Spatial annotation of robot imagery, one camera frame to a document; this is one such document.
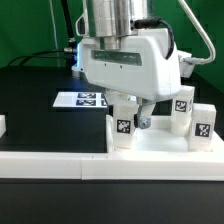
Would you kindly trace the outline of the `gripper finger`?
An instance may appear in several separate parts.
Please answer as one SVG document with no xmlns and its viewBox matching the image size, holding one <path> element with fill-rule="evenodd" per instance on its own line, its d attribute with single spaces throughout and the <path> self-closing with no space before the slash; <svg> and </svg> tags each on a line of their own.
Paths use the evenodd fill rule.
<svg viewBox="0 0 224 224">
<path fill-rule="evenodd" d="M 136 128 L 147 129 L 151 126 L 151 115 L 155 104 L 144 98 L 137 98 L 137 113 L 134 115 L 134 125 Z"/>
</svg>

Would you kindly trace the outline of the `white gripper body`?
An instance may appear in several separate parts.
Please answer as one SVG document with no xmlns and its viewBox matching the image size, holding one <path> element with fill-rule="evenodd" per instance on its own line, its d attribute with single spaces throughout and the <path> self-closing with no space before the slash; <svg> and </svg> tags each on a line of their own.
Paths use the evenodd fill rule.
<svg viewBox="0 0 224 224">
<path fill-rule="evenodd" d="M 152 102 L 172 99 L 180 90 L 177 49 L 169 50 L 168 30 L 139 30 L 121 39 L 119 51 L 99 49 L 99 42 L 84 38 L 80 68 L 94 85 L 141 97 Z"/>
</svg>

